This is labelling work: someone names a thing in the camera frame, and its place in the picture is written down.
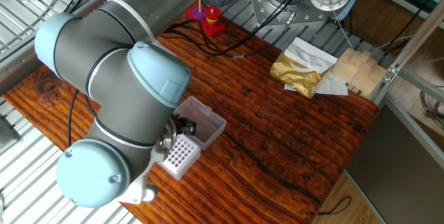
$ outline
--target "wooden block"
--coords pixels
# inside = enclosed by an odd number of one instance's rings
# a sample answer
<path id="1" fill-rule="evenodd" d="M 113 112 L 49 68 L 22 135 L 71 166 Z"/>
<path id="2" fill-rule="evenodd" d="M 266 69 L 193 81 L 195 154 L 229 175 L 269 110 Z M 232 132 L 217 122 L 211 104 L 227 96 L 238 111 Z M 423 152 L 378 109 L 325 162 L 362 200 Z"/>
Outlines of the wooden block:
<path id="1" fill-rule="evenodd" d="M 362 71 L 358 71 L 356 73 L 350 84 L 355 86 L 356 88 L 358 88 L 360 91 L 362 91 L 367 95 L 370 95 L 378 85 L 378 83 L 370 79 L 369 75 L 365 74 Z"/>
<path id="2" fill-rule="evenodd" d="M 344 52 L 344 54 L 342 54 L 342 56 L 339 58 L 339 60 L 348 64 L 354 54 L 355 54 L 355 52 L 351 48 L 349 48 Z"/>
<path id="3" fill-rule="evenodd" d="M 387 74 L 387 70 L 382 68 L 379 65 L 375 65 L 372 69 L 372 71 L 369 73 L 369 77 L 370 79 L 375 82 L 378 83 L 381 82 L 381 80 L 384 78 L 384 76 Z"/>
<path id="4" fill-rule="evenodd" d="M 358 72 L 358 68 L 338 60 L 333 67 L 332 73 L 346 83 L 350 83 Z"/>
<path id="5" fill-rule="evenodd" d="M 367 59 L 372 57 L 372 53 L 370 51 L 363 51 L 361 54 L 362 59 L 365 61 L 367 61 Z"/>
<path id="6" fill-rule="evenodd" d="M 359 70 L 364 72 L 365 74 L 369 74 L 373 70 L 373 67 L 375 65 L 377 65 L 376 60 L 369 58 L 367 59 L 367 61 L 362 62 L 361 66 L 359 67 Z"/>
<path id="7" fill-rule="evenodd" d="M 361 53 L 357 51 L 353 57 L 350 59 L 350 64 L 356 68 L 359 68 L 363 62 L 363 59 L 361 58 Z"/>

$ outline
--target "floor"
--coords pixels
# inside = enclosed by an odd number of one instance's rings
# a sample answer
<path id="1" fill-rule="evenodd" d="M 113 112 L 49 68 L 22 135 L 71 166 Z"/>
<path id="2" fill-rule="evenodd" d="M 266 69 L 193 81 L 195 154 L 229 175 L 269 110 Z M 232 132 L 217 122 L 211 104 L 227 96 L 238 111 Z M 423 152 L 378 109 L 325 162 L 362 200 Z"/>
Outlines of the floor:
<path id="1" fill-rule="evenodd" d="M 345 174 L 339 178 L 333 191 L 322 206 L 321 212 L 331 211 L 336 204 L 347 196 L 352 198 L 352 202 L 344 212 L 335 215 L 317 216 L 313 224 L 379 224 L 376 216 L 368 208 L 356 187 Z M 342 202 L 336 210 L 343 209 L 347 202 Z"/>
<path id="2" fill-rule="evenodd" d="M 413 17 L 413 13 L 390 0 L 358 0 L 352 11 L 352 33 L 373 46 L 381 46 L 390 42 L 411 17 Z M 402 36 L 414 34 L 422 23 L 423 19 L 416 19 Z M 350 31 L 349 17 L 345 20 L 344 28 Z M 409 64 L 443 57 L 444 45 L 442 45 L 442 39 L 444 39 L 444 31 L 436 29 L 409 61 Z M 444 62 L 408 68 L 435 85 L 444 85 Z M 441 150 L 444 150 L 444 129 L 437 124 L 432 116 L 424 111 L 419 92 L 418 88 L 402 79 L 398 79 L 390 90 L 398 103 L 416 120 Z M 331 210 L 346 196 L 351 196 L 352 202 L 344 212 L 333 216 L 317 216 L 314 224 L 379 223 L 352 182 L 344 174 L 335 185 L 321 211 Z"/>

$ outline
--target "gold foil bag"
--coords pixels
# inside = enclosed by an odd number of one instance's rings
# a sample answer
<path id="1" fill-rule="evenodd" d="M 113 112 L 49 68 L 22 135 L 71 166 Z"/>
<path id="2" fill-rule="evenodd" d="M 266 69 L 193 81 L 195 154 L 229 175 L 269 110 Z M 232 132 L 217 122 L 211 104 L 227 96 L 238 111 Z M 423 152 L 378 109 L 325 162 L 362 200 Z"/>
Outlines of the gold foil bag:
<path id="1" fill-rule="evenodd" d="M 307 98 L 314 95 L 317 84 L 327 72 L 328 70 L 320 74 L 292 60 L 284 52 L 280 54 L 270 69 L 270 74 L 273 77 L 281 80 Z"/>

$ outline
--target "metal grating floor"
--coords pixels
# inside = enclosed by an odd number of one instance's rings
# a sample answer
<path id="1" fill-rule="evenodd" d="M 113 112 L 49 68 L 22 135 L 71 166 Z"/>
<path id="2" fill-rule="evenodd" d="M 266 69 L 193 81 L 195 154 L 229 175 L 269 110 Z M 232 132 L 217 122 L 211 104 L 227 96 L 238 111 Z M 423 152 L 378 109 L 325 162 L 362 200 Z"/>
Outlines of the metal grating floor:
<path id="1" fill-rule="evenodd" d="M 38 20 L 53 0 L 0 1 L 0 62 L 2 53 L 31 36 L 50 16 L 63 12 L 71 0 L 57 0 L 54 6 Z"/>
<path id="2" fill-rule="evenodd" d="M 222 8 L 223 16 L 244 27 L 248 31 L 253 31 L 256 26 L 258 26 L 254 11 L 251 0 L 236 0 L 229 6 Z M 272 43 L 281 33 L 282 27 L 270 27 L 260 30 L 257 33 L 257 36 L 263 38 L 268 43 Z M 378 61 L 378 64 L 383 68 L 388 69 L 391 63 L 395 60 L 391 56 L 384 57 L 383 51 L 373 48 L 371 44 L 361 40 L 355 35 L 351 35 L 347 31 L 345 34 L 348 36 L 348 39 L 356 51 L 370 51 L 372 53 L 372 58 Z M 328 21 L 325 21 L 324 24 L 319 26 L 293 27 L 275 46 L 281 50 L 285 50 L 297 37 L 337 58 L 350 47 L 339 26 Z M 362 94 L 357 88 L 354 88 L 351 85 L 348 85 L 348 89 L 368 97 L 368 95 Z"/>
<path id="3" fill-rule="evenodd" d="M 0 155 L 3 224 L 141 223 L 116 200 L 97 209 L 70 202 L 56 184 L 55 167 L 62 151 L 1 97 L 0 118 L 19 135 L 18 142 Z"/>

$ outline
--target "red toy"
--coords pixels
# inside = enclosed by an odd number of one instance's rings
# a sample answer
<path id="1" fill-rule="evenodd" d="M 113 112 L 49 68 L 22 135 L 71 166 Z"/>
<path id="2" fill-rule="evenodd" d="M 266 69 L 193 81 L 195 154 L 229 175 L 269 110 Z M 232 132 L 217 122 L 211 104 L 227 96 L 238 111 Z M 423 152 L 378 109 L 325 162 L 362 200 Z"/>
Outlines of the red toy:
<path id="1" fill-rule="evenodd" d="M 219 20 L 222 12 L 217 6 L 209 6 L 205 10 L 205 19 L 201 19 L 200 22 L 203 27 L 203 31 L 210 37 L 214 37 L 216 34 L 225 30 L 225 24 Z"/>
<path id="2" fill-rule="evenodd" d="M 199 3 L 196 2 L 194 5 L 192 5 L 188 10 L 187 10 L 187 15 L 188 17 L 192 18 L 192 19 L 205 19 L 205 10 L 207 9 L 206 6 L 202 5 L 202 11 L 199 12 Z"/>

